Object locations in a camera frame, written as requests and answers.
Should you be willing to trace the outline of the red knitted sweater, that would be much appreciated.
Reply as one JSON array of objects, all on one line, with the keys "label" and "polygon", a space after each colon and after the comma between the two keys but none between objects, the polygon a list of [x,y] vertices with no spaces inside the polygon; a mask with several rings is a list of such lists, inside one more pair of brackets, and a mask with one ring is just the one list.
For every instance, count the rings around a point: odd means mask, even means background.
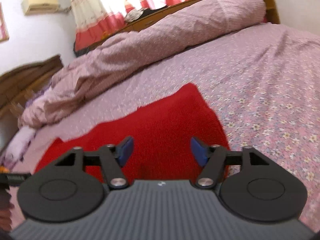
[{"label": "red knitted sweater", "polygon": [[195,181],[201,167],[195,160],[190,140],[197,137],[207,145],[229,147],[223,127],[192,83],[176,93],[155,101],[118,120],[103,122],[87,134],[69,140],[54,140],[35,171],[80,146],[96,151],[106,144],[118,144],[125,137],[134,140],[134,149],[121,169],[129,183],[134,180]]}]

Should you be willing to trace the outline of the clothes pile on cabinet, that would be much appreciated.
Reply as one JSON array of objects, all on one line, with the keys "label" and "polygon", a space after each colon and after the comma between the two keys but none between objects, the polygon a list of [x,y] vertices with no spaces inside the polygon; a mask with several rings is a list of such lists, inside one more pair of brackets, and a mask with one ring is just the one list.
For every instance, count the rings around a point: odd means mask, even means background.
[{"label": "clothes pile on cabinet", "polygon": [[147,17],[151,14],[154,14],[158,11],[161,11],[163,9],[167,9],[167,5],[162,7],[162,8],[159,8],[159,9],[150,9],[150,8],[141,8],[139,10],[137,9],[133,9],[131,10],[130,12],[128,12],[124,18],[124,21],[125,23],[129,24],[129,23],[132,23],[136,20],[139,20],[141,18],[144,18],[144,17]]}]

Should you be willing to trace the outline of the white purple pillow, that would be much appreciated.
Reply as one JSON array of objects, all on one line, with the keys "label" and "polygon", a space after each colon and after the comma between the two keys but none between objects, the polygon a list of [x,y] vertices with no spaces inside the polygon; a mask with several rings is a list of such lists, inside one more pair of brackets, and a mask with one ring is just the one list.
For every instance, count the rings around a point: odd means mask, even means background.
[{"label": "white purple pillow", "polygon": [[30,143],[36,135],[36,129],[23,126],[9,142],[7,148],[1,155],[1,166],[12,170],[14,166],[23,160]]}]

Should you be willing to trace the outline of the wooden headboard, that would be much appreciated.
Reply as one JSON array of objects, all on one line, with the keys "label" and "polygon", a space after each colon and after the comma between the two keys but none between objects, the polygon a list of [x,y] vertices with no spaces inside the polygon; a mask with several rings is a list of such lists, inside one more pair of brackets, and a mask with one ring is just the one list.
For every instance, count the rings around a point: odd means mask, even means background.
[{"label": "wooden headboard", "polygon": [[27,100],[46,86],[51,77],[63,67],[60,55],[44,61],[19,66],[1,75],[1,116],[11,107],[21,114]]}]

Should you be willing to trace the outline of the pink floral bed sheet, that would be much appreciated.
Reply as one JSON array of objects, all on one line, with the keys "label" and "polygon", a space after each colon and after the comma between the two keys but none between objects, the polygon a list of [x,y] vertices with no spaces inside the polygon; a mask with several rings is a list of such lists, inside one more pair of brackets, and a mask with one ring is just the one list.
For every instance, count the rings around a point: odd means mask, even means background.
[{"label": "pink floral bed sheet", "polygon": [[33,171],[54,139],[79,137],[189,82],[217,114],[231,149],[252,145],[304,183],[301,220],[318,231],[319,37],[285,25],[255,25],[152,64],[38,131],[14,171]]}]

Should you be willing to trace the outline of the pink rolled duvet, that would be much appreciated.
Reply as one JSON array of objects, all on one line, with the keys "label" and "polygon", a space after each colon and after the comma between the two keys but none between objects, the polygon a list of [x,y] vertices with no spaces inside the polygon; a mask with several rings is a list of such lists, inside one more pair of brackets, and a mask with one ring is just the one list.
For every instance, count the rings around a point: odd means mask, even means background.
[{"label": "pink rolled duvet", "polygon": [[263,0],[202,0],[154,25],[108,38],[55,73],[22,113],[22,126],[53,124],[149,64],[219,36],[260,23]]}]

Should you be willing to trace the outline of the white and red curtain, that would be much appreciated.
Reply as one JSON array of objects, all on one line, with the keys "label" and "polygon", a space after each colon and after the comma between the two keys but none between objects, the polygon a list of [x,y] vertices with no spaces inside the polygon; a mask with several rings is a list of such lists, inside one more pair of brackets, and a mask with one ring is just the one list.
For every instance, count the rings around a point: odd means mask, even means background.
[{"label": "white and red curtain", "polygon": [[82,50],[125,27],[131,10],[159,9],[188,0],[70,0],[75,18],[75,47]]}]

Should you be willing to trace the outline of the framed wall picture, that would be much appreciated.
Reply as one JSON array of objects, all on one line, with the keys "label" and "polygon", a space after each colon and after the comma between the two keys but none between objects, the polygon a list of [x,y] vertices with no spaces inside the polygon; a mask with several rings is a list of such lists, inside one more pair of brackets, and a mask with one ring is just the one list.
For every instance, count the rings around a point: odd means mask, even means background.
[{"label": "framed wall picture", "polygon": [[2,5],[0,4],[0,42],[7,41],[9,39],[9,34],[5,24]]}]

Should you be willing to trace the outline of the wall air conditioner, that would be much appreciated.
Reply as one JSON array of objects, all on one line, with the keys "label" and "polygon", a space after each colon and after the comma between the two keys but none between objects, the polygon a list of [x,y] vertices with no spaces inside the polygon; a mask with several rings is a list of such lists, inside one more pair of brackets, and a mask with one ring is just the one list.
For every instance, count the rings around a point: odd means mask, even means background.
[{"label": "wall air conditioner", "polygon": [[57,12],[60,8],[58,0],[23,0],[21,3],[26,16]]}]

